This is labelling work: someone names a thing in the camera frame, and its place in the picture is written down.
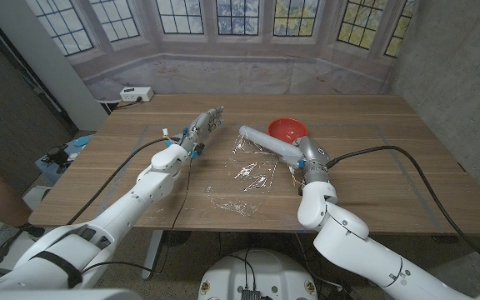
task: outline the window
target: window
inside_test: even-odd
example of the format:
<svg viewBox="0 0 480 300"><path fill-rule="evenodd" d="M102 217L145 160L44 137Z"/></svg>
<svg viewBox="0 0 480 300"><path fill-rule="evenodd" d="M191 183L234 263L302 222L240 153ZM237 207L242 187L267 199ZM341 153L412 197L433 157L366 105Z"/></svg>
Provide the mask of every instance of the window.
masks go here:
<svg viewBox="0 0 480 300"><path fill-rule="evenodd" d="M258 35L259 0L216 0L218 34Z"/></svg>
<svg viewBox="0 0 480 300"><path fill-rule="evenodd" d="M164 33L203 34L199 0L157 0Z"/></svg>
<svg viewBox="0 0 480 300"><path fill-rule="evenodd" d="M127 0L90 0L90 3L111 42L139 35Z"/></svg>
<svg viewBox="0 0 480 300"><path fill-rule="evenodd" d="M64 56L93 48L69 0L27 0L27 4Z"/></svg>
<svg viewBox="0 0 480 300"><path fill-rule="evenodd" d="M369 49L387 0L349 0L338 41Z"/></svg>
<svg viewBox="0 0 480 300"><path fill-rule="evenodd" d="M401 42L405 37L405 32L407 31L408 24L410 19L413 17L414 8L416 6L416 0L407 0L405 7L401 12L399 21L397 21L397 26L393 31L392 38L390 38L390 43L388 44L386 55L396 58L399 54L399 47L401 47Z"/></svg>
<svg viewBox="0 0 480 300"><path fill-rule="evenodd" d="M318 0L277 0L273 35L311 37L318 11Z"/></svg>

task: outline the wooden table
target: wooden table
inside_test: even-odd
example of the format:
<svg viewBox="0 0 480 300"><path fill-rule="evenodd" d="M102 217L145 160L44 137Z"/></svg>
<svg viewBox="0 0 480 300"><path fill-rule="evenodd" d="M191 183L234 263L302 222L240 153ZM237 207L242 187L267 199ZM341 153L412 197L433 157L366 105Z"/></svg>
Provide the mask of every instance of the wooden table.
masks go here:
<svg viewBox="0 0 480 300"><path fill-rule="evenodd" d="M226 161L240 126L265 131L273 119L290 117L304 122L309 136L331 157L387 144L406 149L422 166L453 220L465 233L480 235L480 188L404 99L394 96L156 95L151 102L116 111L108 118L30 222L65 224L134 149L160 138L162 128L172 135L181 132L199 113L218 105L225 106L225 123L206 141L205 154L193 160L191 167L183 167L172 194L151 206L137 227L170 230L178 215L176 230L301 232L297 220L301 197L281 162L264 197L234 189L229 194L207 192L209 186L231 180ZM77 221L93 218L121 197L151 156L164 147L160 142L136 155ZM372 233L454 233L412 164L399 153L349 158L332 168L330 177L338 205L357 214ZM245 217L219 207L211 201L213 197L245 203L262 199L262 204Z"/></svg>

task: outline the white tube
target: white tube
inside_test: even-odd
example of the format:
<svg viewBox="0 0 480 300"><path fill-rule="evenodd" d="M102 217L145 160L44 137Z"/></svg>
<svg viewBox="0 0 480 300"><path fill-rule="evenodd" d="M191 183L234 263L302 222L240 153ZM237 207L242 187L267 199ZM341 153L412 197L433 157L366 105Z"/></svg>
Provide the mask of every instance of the white tube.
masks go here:
<svg viewBox="0 0 480 300"><path fill-rule="evenodd" d="M298 168L298 160L303 156L303 153L298 147L292 146L287 142L283 142L248 126L240 127L240 135L279 154L288 166Z"/></svg>

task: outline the table leg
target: table leg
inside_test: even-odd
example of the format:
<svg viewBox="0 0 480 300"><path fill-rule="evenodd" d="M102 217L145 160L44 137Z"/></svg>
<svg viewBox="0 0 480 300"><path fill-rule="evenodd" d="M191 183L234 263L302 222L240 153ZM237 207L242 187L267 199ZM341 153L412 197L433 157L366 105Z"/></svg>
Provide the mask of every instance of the table leg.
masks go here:
<svg viewBox="0 0 480 300"><path fill-rule="evenodd" d="M151 235L151 242L149 243L149 248L147 249L146 260L143 263L144 267L153 269L155 259L158 256L158 247L160 246L160 240L162 237L163 230L153 230L153 233ZM142 271L142 279L149 279L151 275L152 274L149 271Z"/></svg>

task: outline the clear plastic wrap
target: clear plastic wrap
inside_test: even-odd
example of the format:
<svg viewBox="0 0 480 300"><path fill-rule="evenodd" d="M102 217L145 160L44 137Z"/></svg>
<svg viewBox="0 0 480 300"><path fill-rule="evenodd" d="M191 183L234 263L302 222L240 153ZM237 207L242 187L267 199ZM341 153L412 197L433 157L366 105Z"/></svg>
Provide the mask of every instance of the clear plastic wrap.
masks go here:
<svg viewBox="0 0 480 300"><path fill-rule="evenodd" d="M266 202L277 164L275 153L238 136L224 163L227 177L210 182L203 192L216 206L250 217Z"/></svg>

